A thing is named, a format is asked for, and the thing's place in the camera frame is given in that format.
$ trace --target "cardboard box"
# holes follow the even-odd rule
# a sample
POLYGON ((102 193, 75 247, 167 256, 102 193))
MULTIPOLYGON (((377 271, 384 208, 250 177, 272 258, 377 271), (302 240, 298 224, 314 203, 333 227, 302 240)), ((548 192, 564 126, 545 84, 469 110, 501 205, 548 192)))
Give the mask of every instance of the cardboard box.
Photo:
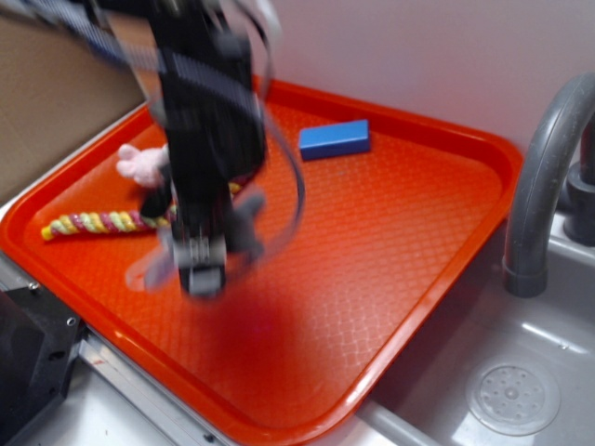
POLYGON ((0 204, 143 101, 81 42, 0 18, 0 204))

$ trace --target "textured tray surface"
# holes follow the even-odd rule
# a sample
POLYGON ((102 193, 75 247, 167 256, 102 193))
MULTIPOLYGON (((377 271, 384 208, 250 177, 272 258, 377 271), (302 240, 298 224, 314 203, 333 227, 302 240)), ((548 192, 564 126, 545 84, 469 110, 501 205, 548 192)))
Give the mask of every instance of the textured tray surface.
MULTIPOLYGON (((40 237, 60 214, 138 207, 142 191, 118 177, 115 152, 164 143, 145 111, 30 192, 1 232, 28 272, 242 444, 311 439, 355 410, 502 220, 520 164, 500 139, 404 113, 290 85, 271 101, 294 145, 301 128, 359 118, 370 120, 372 150, 302 164, 296 239, 217 300, 190 300, 177 281, 154 294, 126 289, 154 234, 40 237)), ((273 144, 258 184, 266 239, 296 200, 273 144)))

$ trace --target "rope toy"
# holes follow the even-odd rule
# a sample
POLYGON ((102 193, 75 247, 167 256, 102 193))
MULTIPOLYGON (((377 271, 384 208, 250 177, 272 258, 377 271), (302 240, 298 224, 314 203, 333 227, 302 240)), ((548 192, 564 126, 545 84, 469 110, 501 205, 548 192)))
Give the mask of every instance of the rope toy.
POLYGON ((176 215, 176 206, 171 206, 164 216, 146 218, 138 211, 128 212, 83 212, 63 215, 41 229, 47 242, 63 235, 81 233, 123 234, 156 230, 168 226, 176 215))

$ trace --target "tray rim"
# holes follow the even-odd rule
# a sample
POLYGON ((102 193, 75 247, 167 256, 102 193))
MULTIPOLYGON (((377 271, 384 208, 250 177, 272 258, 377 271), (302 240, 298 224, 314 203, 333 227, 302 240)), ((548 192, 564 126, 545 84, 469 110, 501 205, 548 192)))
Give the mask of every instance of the tray rim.
MULTIPOLYGON (((139 362, 138 359, 135 359, 135 355, 129 354, 131 349, 134 351, 140 348, 148 353, 152 357, 152 364, 150 366, 139 364, 143 369, 162 382, 174 394, 190 395, 188 398, 184 397, 184 400, 194 410, 197 407, 196 401, 199 400, 199 406, 203 412, 208 413, 208 415, 201 413, 201 416, 204 416, 217 429, 232 439, 241 442, 247 441, 249 444, 289 445, 310 441, 344 421, 357 409, 373 384, 400 353, 408 340, 415 335, 423 321, 428 318, 468 263, 506 217, 516 186, 516 176, 518 176, 522 164, 519 152, 501 137, 407 111, 398 111, 358 99, 345 98, 303 86, 274 81, 271 86, 269 103, 285 105, 287 102, 291 104, 292 109, 326 117, 331 115, 332 119, 338 121, 368 119, 370 128, 375 132, 388 133, 397 138, 479 161, 496 172, 501 181, 502 191, 496 205, 484 216, 482 222, 460 246, 430 288, 419 298, 403 322, 396 327, 393 335, 362 370, 357 380, 327 413, 311 420, 307 425, 282 429, 255 426, 244 414, 229 407, 230 404, 214 391, 209 392, 210 389, 207 387, 197 389, 189 382, 188 378, 178 379, 172 383, 172 380, 168 379, 172 371, 167 358, 163 358, 163 354, 160 354, 158 349, 152 348, 149 342, 142 342, 142 336, 141 339, 138 339, 135 333, 130 334, 132 336, 123 334, 122 328, 113 323, 113 315, 102 318, 103 322, 99 326, 93 325, 95 330, 108 337, 110 342, 129 355, 136 363, 139 362), (315 111, 310 108, 313 101, 317 105, 315 111), (435 143, 429 142, 434 141, 437 137, 440 137, 446 148, 437 147, 435 143)), ((105 147, 103 151, 98 151, 106 139, 115 145, 117 143, 113 143, 114 139, 127 142, 130 137, 136 135, 138 132, 129 130, 129 128, 136 128, 134 123, 136 125, 152 124, 146 105, 132 111, 125 119, 101 132, 98 137, 83 146, 74 157, 41 179, 31 189, 25 191, 8 209, 7 214, 0 222, 0 247, 25 270, 31 269, 32 264, 36 264, 33 275, 40 283, 52 283, 53 273, 46 265, 37 263, 34 253, 21 249, 18 242, 19 223, 22 223, 23 220, 26 223, 28 221, 26 217, 33 216, 39 210, 38 205, 33 205, 33 202, 47 203, 48 199, 53 197, 48 191, 49 189, 67 187, 73 180, 84 174, 74 167, 81 164, 97 164, 110 156, 112 152, 108 152, 105 147)), ((57 295, 76 294, 76 290, 55 282, 49 288, 57 295)), ((78 306, 76 312, 84 320, 86 315, 97 314, 98 310, 102 308, 102 306, 93 305, 92 302, 87 302, 84 299, 78 299, 76 304, 78 306)), ((134 332, 134 330, 126 328, 125 332, 134 332)), ((182 367, 178 367, 177 373, 182 378, 188 374, 182 367)))

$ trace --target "blue block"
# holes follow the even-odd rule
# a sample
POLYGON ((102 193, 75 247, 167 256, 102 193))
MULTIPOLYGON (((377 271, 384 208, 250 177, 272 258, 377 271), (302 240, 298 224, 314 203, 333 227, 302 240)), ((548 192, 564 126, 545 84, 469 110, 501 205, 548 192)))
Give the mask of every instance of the blue block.
POLYGON ((299 151, 304 161, 370 151, 368 122, 305 128, 299 132, 299 151))

